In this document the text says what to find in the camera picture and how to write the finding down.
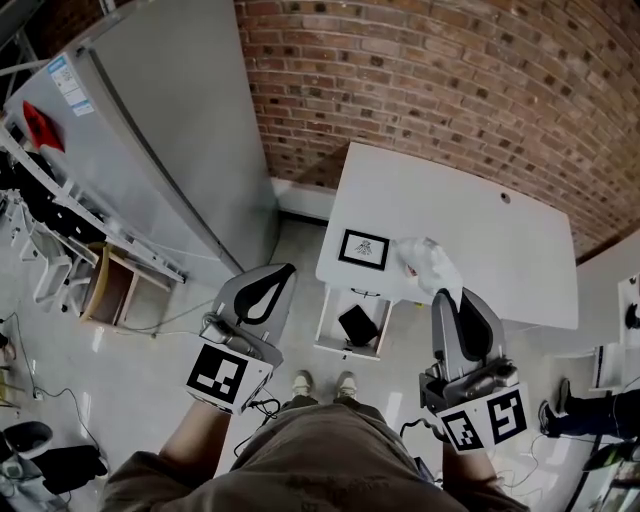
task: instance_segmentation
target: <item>dark pants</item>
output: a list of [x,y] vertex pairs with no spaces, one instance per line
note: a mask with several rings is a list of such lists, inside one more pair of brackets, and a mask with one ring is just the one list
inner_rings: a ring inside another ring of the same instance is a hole
[[[346,405],[347,407],[349,407],[349,409],[353,409],[354,411],[360,414],[364,414],[365,416],[369,416],[374,420],[378,420],[378,421],[382,421],[383,423],[386,423],[384,421],[384,417],[382,416],[382,414],[380,414],[380,411],[378,409],[376,409],[375,407],[371,407],[370,405],[361,404],[360,402],[358,402],[357,400],[354,400],[353,398],[350,398],[350,397],[336,398],[333,401],[333,403]],[[297,409],[298,407],[307,407],[309,405],[318,405],[318,401],[315,398],[311,398],[310,396],[298,395],[294,397],[293,400],[291,400],[291,402],[287,402],[286,404],[284,404],[284,406],[282,407],[282,411]]]
[[[604,398],[570,397],[567,399],[566,416],[549,418],[549,436],[559,437],[583,435],[611,435],[630,439],[640,432],[637,408],[640,405],[640,390]],[[615,400],[615,418],[613,405]]]

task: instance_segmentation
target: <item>white cabinet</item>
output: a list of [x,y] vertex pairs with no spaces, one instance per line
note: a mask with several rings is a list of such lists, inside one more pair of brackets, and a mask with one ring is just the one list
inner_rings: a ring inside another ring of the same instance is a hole
[[[360,306],[378,328],[378,336],[364,347],[356,347],[348,341],[347,333],[338,318],[354,306]],[[315,347],[339,352],[345,356],[380,359],[393,302],[366,291],[326,287],[324,306],[316,333]]]

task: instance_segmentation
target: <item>framed picture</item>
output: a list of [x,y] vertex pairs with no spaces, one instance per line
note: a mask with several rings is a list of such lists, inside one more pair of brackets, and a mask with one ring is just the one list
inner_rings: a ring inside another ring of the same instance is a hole
[[354,265],[384,270],[388,252],[388,239],[347,229],[338,259]]

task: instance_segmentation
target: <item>shoe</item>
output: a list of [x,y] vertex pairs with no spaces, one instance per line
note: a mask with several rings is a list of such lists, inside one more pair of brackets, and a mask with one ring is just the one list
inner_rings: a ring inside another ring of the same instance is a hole
[[307,370],[300,370],[293,379],[293,397],[311,396],[313,379]]
[[549,414],[553,414],[549,407],[549,401],[544,400],[538,409],[538,420],[540,421],[540,433],[545,436],[549,435]]
[[356,376],[353,373],[342,372],[338,377],[336,387],[338,388],[338,398],[349,397],[356,399],[358,387],[356,386]]
[[560,395],[558,396],[558,403],[556,404],[557,414],[567,413],[567,398],[571,398],[571,384],[569,379],[562,379],[560,383]]

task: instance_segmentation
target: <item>white floor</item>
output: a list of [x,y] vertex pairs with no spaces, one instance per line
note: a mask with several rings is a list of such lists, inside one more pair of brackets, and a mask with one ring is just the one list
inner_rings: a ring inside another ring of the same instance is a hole
[[[296,222],[283,225],[274,262],[290,262],[298,269],[298,284],[289,319],[280,342],[284,364],[267,385],[281,401],[290,396],[290,382],[298,369],[309,370],[319,398],[329,400],[333,383],[343,370],[358,377],[358,399],[374,405],[398,429],[405,421],[422,415],[418,401],[418,373],[433,363],[429,308],[419,309],[403,302],[394,306],[387,341],[380,362],[342,360],[337,354],[313,347],[324,298],[324,286],[315,279],[315,266],[324,229]],[[136,450],[157,451],[180,421],[192,398],[184,390],[185,371],[195,359],[198,344],[185,334],[160,336],[119,336],[110,331],[80,325],[70,314],[44,313],[31,299],[33,269],[18,262],[9,248],[7,233],[0,230],[0,317],[16,311],[29,361],[35,364],[37,385],[50,393],[71,388],[92,434],[106,453],[112,469]],[[216,291],[195,283],[178,286],[171,298],[166,318],[213,299]],[[197,332],[203,306],[162,327],[162,331]],[[15,324],[0,326],[17,339]],[[563,376],[572,379],[574,393],[586,391],[591,373],[588,362],[553,360],[527,343],[526,331],[509,332],[508,355],[519,368],[521,381],[529,385],[531,424],[537,427],[540,401],[549,397]],[[16,379],[30,390],[21,355],[16,361]],[[0,427],[17,421],[39,418],[55,432],[56,446],[89,442],[79,425],[73,400],[68,394],[31,399],[31,393],[16,398],[22,406],[19,418],[14,410],[0,410]],[[233,447],[249,436],[262,421],[249,411],[232,420],[220,472],[231,466]],[[569,439],[538,439],[533,455],[531,443],[539,434],[532,430],[514,438],[490,456],[506,489],[534,510],[564,510],[579,479],[579,468],[591,449],[588,442]],[[409,451],[420,455],[436,474],[441,466],[441,445],[422,427],[405,434]],[[72,510],[95,510],[101,482],[91,482],[73,492]]]

